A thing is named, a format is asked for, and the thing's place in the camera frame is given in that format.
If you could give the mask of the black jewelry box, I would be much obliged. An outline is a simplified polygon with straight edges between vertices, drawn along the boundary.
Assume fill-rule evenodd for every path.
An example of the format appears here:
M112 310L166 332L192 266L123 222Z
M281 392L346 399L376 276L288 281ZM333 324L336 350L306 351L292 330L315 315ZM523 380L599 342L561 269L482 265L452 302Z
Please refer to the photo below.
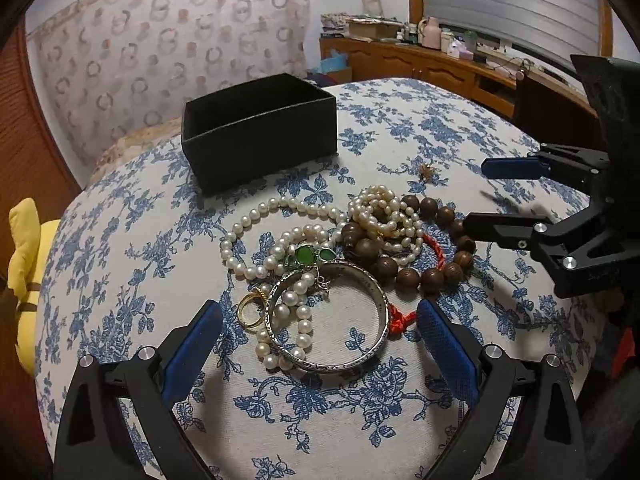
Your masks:
M205 196L337 152L335 96L291 74L187 102L181 146Z

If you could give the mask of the grey window blind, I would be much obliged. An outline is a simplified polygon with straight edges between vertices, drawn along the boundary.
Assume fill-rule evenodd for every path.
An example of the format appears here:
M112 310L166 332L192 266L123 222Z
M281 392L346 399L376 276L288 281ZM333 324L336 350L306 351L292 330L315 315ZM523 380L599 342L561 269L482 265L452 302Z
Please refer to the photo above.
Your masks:
M423 0L442 24L509 41L568 70L599 53L599 0Z

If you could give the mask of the pink thermos jug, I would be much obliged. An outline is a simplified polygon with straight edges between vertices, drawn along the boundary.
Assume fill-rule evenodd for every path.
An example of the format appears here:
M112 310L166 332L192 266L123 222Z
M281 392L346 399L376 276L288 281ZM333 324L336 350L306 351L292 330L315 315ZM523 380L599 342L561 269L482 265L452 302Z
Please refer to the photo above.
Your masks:
M442 29L439 26L439 21L434 16L428 18L422 18L418 24L418 34L420 45L427 49L440 50L442 40Z

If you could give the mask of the yellow plush toy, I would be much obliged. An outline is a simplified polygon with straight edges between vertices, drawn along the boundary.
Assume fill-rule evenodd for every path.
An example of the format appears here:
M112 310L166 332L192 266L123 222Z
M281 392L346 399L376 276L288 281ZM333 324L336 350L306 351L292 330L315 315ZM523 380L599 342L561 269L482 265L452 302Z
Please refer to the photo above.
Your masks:
M58 220L40 222L35 201L24 198L9 211L14 252L8 265L8 285L13 306L10 329L18 362L30 377L35 376L37 309L44 270Z

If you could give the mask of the wooden sideboard cabinet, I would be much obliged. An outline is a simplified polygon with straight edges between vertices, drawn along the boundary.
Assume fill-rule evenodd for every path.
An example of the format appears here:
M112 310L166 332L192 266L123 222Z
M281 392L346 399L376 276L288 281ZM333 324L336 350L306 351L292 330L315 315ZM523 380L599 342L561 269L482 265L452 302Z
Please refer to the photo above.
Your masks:
M516 79L485 64L457 60L439 51L405 44L352 38L322 38L319 44L322 58L328 58L334 51L348 55L354 81L419 79L477 102L504 118L513 116Z

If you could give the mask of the cardboard box on cabinet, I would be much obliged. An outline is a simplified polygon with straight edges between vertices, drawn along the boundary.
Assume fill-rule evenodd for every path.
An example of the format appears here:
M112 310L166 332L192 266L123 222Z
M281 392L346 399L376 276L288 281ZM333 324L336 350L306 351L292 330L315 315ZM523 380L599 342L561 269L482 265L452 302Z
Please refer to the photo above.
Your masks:
M357 18L352 16L347 25L350 38L368 38L370 40L395 40L402 34L404 24L384 18Z

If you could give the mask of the blue tissue paper box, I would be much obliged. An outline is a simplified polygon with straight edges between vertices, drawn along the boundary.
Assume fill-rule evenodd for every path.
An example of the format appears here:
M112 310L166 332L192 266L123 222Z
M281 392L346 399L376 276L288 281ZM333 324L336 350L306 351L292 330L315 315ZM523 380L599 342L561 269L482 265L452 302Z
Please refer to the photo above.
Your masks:
M346 70L348 67L348 55L346 53L332 50L327 58L322 58L319 64L312 69L314 73L329 74Z

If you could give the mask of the floral bed quilt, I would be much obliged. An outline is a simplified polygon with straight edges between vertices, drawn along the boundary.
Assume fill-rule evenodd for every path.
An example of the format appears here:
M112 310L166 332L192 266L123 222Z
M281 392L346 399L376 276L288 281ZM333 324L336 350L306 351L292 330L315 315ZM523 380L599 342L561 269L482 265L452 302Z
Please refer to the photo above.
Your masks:
M93 185L110 172L124 166L131 159L152 150L157 144L172 139L181 133L182 119L169 119L161 124L131 131L117 140L96 162L96 168L89 179Z

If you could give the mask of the pink circle patterned curtain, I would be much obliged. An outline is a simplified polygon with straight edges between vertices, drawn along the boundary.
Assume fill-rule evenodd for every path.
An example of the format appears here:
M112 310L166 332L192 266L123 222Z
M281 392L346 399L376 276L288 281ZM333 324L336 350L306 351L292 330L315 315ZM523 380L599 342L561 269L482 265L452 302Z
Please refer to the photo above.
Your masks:
M204 94L301 75L309 0L76 0L30 34L82 166Z

